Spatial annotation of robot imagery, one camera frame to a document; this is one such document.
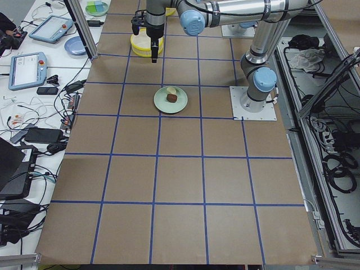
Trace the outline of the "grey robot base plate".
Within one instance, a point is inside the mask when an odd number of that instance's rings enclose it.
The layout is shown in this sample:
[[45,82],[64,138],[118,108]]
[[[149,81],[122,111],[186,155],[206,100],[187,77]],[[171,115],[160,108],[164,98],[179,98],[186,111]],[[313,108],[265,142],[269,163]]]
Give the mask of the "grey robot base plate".
[[275,106],[269,93],[265,101],[253,101],[248,97],[248,87],[230,86],[234,120],[276,121]]

